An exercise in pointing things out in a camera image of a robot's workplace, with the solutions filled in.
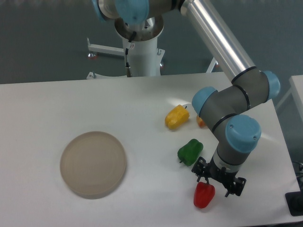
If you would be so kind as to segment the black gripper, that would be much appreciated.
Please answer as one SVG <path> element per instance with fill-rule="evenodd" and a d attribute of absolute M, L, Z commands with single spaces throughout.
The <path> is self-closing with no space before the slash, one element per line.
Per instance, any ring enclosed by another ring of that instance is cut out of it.
<path fill-rule="evenodd" d="M 204 178 L 209 182 L 209 178 L 220 182 L 227 190 L 225 197 L 229 195 L 241 196 L 242 191 L 246 184 L 246 179 L 236 177 L 237 172 L 228 173 L 225 168 L 220 169 L 212 158 L 209 163 L 203 157 L 199 157 L 191 170 L 197 177 L 197 182 Z"/>

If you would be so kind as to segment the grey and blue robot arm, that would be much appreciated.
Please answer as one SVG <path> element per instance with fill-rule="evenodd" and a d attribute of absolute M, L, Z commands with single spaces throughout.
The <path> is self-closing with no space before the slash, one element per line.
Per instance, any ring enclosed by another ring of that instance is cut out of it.
<path fill-rule="evenodd" d="M 261 136 L 260 125 L 245 112 L 278 95 L 277 76 L 256 67 L 208 0 L 94 0 L 92 5 L 100 21 L 115 22 L 127 77 L 158 76 L 162 15 L 179 10 L 188 18 L 232 84 L 223 91 L 205 87 L 192 99 L 197 115 L 219 142 L 211 161 L 199 158 L 192 171 L 198 178 L 222 183 L 227 194 L 240 196 L 246 180 L 236 174 Z"/>

